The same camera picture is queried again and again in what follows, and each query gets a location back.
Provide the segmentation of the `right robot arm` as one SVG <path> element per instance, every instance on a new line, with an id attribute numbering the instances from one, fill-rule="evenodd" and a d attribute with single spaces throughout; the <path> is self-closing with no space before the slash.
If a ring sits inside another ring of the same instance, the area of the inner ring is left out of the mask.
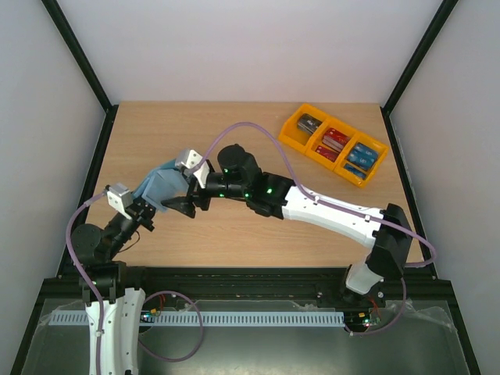
<path id="1" fill-rule="evenodd" d="M 180 154 L 176 167 L 189 181 L 187 192 L 164 198 L 162 205 L 194 217 L 212 199 L 226 198 L 244 202 L 260 216 L 310 223 L 351 238 L 370 251 L 350 265 L 341 286 L 341 298 L 351 306 L 364 301 L 376 284 L 402 278 L 411 237 L 401 207 L 364 207 L 317 194 L 290 178 L 262 171 L 253 154 L 238 144 L 219 151 L 217 162 L 220 171 L 193 150 Z"/>

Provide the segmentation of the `blue leather card holder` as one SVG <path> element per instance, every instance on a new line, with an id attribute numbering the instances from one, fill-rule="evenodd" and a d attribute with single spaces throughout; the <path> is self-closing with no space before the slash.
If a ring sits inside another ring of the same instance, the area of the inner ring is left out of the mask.
<path id="1" fill-rule="evenodd" d="M 187 190 L 188 183 L 172 159 L 150 170 L 132 196 L 143 198 L 157 211 L 165 213 L 168 208 L 162 205 L 162 201 L 175 198 L 177 194 L 185 195 Z"/>

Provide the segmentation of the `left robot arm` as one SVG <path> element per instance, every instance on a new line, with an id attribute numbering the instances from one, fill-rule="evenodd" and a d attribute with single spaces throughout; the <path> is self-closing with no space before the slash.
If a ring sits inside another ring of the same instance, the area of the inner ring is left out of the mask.
<path id="1" fill-rule="evenodd" d="M 66 247 L 80 274 L 79 285 L 89 329 L 90 374 L 138 374 L 139 320 L 145 291 L 140 277 L 113 258 L 139 227 L 151 231 L 155 209 L 141 198 L 100 228 L 73 225 L 91 203 L 86 201 L 66 226 Z"/>

